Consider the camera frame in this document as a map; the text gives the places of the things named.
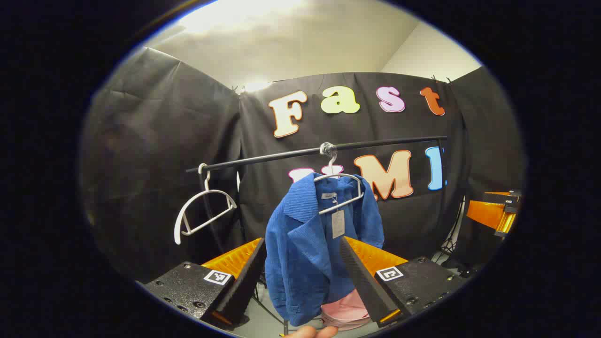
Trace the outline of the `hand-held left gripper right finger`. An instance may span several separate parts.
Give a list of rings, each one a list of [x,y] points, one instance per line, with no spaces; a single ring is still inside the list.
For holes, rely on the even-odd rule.
[[[340,257],[380,328],[428,311],[467,282],[427,257],[408,261],[348,236],[340,242]]]

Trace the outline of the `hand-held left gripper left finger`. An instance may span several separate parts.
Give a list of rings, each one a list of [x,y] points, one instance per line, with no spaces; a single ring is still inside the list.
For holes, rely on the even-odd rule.
[[[235,328],[246,321],[265,259],[265,239],[257,238],[203,264],[185,261],[143,287],[184,315]]]

